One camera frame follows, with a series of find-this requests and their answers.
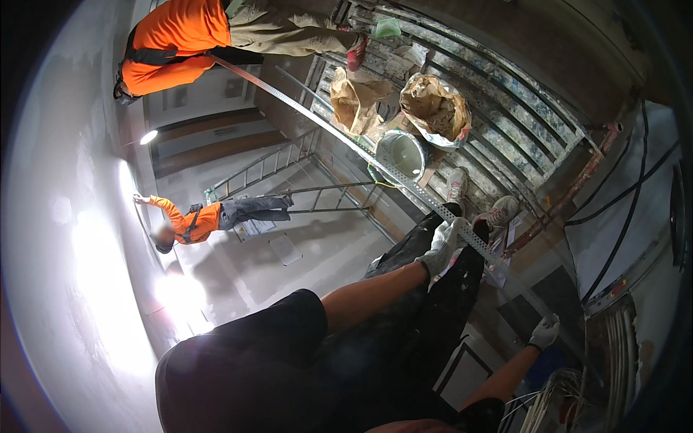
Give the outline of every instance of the ladder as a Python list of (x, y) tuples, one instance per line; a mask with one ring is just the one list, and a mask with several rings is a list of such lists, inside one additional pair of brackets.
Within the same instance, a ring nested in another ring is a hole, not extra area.
[[(212, 204), (213, 202), (221, 202), (224, 200), (230, 200), (236, 196), (241, 191), (253, 186), (271, 176), (286, 170), (289, 167), (296, 166), (301, 161), (310, 159), (312, 162), (319, 165), (318, 160), (315, 158), (315, 148), (319, 142), (319, 135), (322, 131), (321, 128), (312, 129), (296, 139), (290, 140), (278, 146), (271, 152), (255, 159), (246, 166), (242, 167), (238, 172), (220, 180), (212, 187), (205, 190), (205, 196), (207, 198), (207, 204)], [(363, 194), (354, 194), (350, 192), (349, 189), (354, 186), (368, 186), (368, 191)], [(376, 188), (375, 181), (369, 182), (354, 182), (350, 184), (333, 184), (328, 186), (316, 186), (312, 188), (303, 188), (290, 191), (282, 191), (280, 193), (269, 193), (260, 195), (259, 197), (276, 197), (279, 195), (296, 195), (301, 193), (312, 193), (317, 191), (315, 199), (313, 200), (313, 205), (310, 209), (302, 210), (290, 210), (289, 213), (319, 213), (319, 212), (338, 212), (338, 211), (362, 211), (366, 212), (369, 207), (366, 206), (368, 200), (375, 192)], [(337, 204), (332, 207), (317, 208), (318, 201), (323, 191), (339, 189), (342, 194), (337, 200)], [(344, 198), (347, 197), (349, 201), (353, 203), (354, 206), (340, 207)]]

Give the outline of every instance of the orange t-shirt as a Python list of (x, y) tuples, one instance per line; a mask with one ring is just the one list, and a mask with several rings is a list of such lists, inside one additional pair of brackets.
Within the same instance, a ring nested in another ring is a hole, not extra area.
[[(177, 55), (193, 56), (216, 46), (230, 46), (229, 22), (220, 0), (169, 0), (137, 24), (132, 48), (177, 49)], [(207, 56), (180, 63), (154, 66), (123, 64), (123, 80), (131, 94), (146, 95), (195, 81), (214, 65)]]
[[(156, 195), (149, 196), (149, 204), (161, 208), (164, 210), (164, 212), (166, 212), (166, 215), (173, 226), (173, 231), (176, 233), (175, 239), (182, 244), (186, 244), (185, 239), (183, 239), (181, 235), (185, 234), (185, 231), (188, 229), (188, 227), (190, 227), (190, 224), (193, 223), (195, 214), (191, 213), (190, 215), (183, 216), (170, 200), (157, 197)], [(195, 221), (195, 225), (198, 227), (197, 229), (193, 229), (190, 233), (191, 242), (188, 242), (188, 245), (204, 242), (207, 240), (212, 231), (219, 230), (220, 209), (220, 202), (216, 202), (202, 208), (200, 214), (198, 215), (198, 220)]]

